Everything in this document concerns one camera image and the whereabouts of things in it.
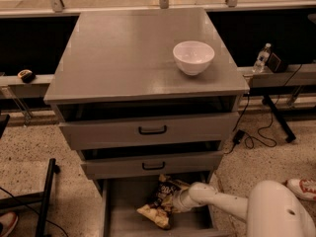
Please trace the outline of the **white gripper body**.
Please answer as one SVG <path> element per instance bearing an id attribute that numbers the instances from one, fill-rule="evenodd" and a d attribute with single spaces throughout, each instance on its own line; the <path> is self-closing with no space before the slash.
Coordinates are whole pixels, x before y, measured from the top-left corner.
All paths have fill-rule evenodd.
<path id="1" fill-rule="evenodd" d="M 191 199 L 188 190 L 176 191 L 172 197 L 173 210 L 175 212 L 189 212 L 194 208 L 194 201 Z"/>

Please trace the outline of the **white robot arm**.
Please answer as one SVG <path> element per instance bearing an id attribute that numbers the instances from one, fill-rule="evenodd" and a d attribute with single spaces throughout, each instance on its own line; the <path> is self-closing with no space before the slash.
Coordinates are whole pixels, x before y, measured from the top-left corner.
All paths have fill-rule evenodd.
<path id="1" fill-rule="evenodd" d="M 275 181 L 261 181 L 249 197 L 221 193 L 212 185 L 195 182 L 175 192 L 173 207 L 187 212 L 195 207 L 214 205 L 244 220 L 247 237 L 315 237 L 315 223 L 286 186 Z"/>

